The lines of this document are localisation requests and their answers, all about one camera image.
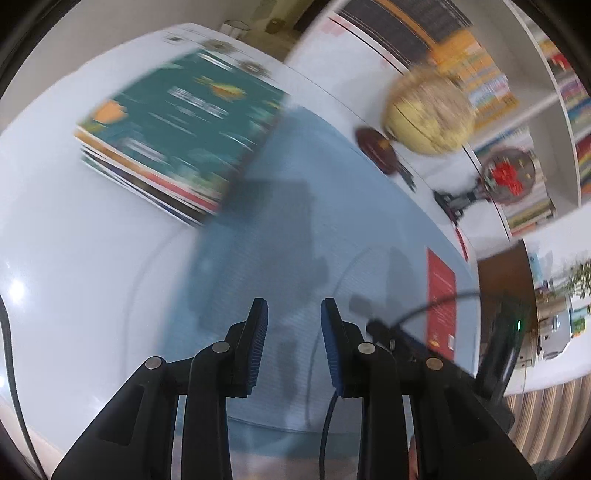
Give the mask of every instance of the potted plant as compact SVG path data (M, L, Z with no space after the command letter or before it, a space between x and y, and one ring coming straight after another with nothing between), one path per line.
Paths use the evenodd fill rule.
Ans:
M571 296L582 299L591 295L591 260L571 267L564 288Z

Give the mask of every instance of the white table surface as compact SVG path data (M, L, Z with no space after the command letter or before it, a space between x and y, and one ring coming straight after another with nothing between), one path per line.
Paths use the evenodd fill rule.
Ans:
M185 40L166 41L171 35ZM204 35L233 42L239 49L234 56L264 65L272 82L293 96L292 105L313 111L352 142L355 129L365 124L292 68L223 34L184 24L87 62L46 90L2 133L0 293L11 319L22 408L48 472L151 355L200 241L198 229L87 168L74 126L147 70L195 49ZM399 177L392 181L462 253L456 230L428 185L415 176L414 194ZM466 246L476 271L473 249L468 241ZM0 415L26 453L5 381L0 381ZM44 439L37 428L55 436Z

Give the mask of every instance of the white wall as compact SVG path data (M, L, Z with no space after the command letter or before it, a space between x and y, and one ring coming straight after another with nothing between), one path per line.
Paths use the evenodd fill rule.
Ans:
M526 235L524 241L527 251L538 255L546 278L588 259L591 257L591 203Z
M571 214L526 235L525 246L535 252L544 278L558 277L578 261L591 257L591 203ZM573 300L573 308L580 308L589 299ZM570 341L557 358L541 361L533 368L516 370L506 394L540 390L591 373L591 325Z
M0 100L0 131L39 94L84 62L169 25L193 22L217 30L239 1L82 0L26 59Z

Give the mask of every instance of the black device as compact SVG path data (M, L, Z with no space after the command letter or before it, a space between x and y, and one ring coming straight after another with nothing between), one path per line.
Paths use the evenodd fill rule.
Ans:
M231 480L226 397L256 384L268 308L255 299L245 322L194 358L148 358L92 421L53 480L170 479L178 396L186 395L181 475Z
M504 300L498 317L511 318L512 307ZM374 341L366 342L356 325L342 321L334 299L324 300L321 317L336 395L363 398L358 480L408 478L404 394L411 400L420 480L535 480L506 435L513 416L502 402L517 360L514 345L523 339L519 321L499 322L510 327L493 334L474 379L417 342L402 322L369 322Z

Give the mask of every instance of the white shelf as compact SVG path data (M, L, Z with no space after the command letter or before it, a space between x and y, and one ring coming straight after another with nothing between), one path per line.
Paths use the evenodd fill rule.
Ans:
M558 102L558 92L547 87L532 85L528 80L509 82L511 92L519 100L514 109L476 131L469 144L474 150L484 147L499 134L516 128L541 111Z

